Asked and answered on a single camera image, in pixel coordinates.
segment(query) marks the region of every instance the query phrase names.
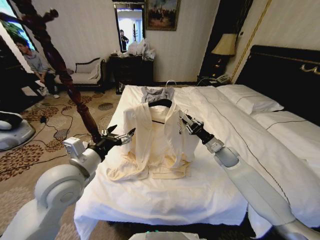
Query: sofa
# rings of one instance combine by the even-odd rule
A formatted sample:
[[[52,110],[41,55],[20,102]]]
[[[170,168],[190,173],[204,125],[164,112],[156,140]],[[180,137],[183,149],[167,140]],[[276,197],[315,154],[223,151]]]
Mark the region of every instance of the sofa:
[[[96,88],[101,92],[104,92],[111,84],[108,82],[110,76],[107,74],[107,61],[100,57],[88,62],[77,62],[75,72],[71,77],[75,86]],[[58,85],[62,85],[59,75],[54,80]]]

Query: picture frame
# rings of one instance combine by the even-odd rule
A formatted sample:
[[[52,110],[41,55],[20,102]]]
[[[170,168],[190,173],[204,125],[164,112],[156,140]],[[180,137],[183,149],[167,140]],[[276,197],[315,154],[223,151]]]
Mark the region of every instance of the picture frame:
[[[146,0],[146,30],[176,31],[180,0]]]

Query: wooden bedpost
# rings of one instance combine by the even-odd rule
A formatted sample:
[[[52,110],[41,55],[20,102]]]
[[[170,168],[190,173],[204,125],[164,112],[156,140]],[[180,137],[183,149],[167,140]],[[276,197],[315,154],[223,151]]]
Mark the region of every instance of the wooden bedpost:
[[[88,107],[82,102],[79,90],[75,88],[72,77],[67,73],[65,61],[52,44],[51,38],[46,30],[46,23],[58,17],[58,12],[55,9],[51,9],[50,12],[46,12],[43,16],[40,16],[32,5],[31,0],[12,1],[23,14],[21,20],[10,17],[3,13],[0,14],[0,19],[7,21],[13,21],[16,19],[16,22],[27,26],[32,31],[35,39],[40,42],[46,59],[54,68],[55,72],[59,74],[60,81],[67,87],[68,95],[76,104],[76,109],[81,115],[86,129],[92,135],[93,141],[98,143],[101,140],[101,136],[99,134],[97,124],[91,116]]]

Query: black headboard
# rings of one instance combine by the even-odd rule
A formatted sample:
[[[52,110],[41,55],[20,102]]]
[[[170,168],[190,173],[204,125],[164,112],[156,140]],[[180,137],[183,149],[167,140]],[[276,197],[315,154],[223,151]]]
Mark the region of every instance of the black headboard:
[[[254,45],[236,84],[320,126],[320,51]]]

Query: man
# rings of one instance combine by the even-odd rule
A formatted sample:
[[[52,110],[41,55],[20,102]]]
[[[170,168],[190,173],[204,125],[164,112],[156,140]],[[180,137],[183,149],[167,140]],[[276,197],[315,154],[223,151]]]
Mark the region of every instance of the man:
[[[120,30],[121,35],[121,43],[122,43],[122,50],[127,50],[127,43],[129,42],[129,39],[125,36],[125,32],[121,29]]]
[[[14,39],[14,42],[20,52],[23,54],[24,59],[29,64],[31,70],[40,79],[50,94],[53,95],[55,99],[60,98],[55,90],[55,75],[54,72],[50,70],[47,61],[35,50],[30,49],[28,42],[23,38]]]

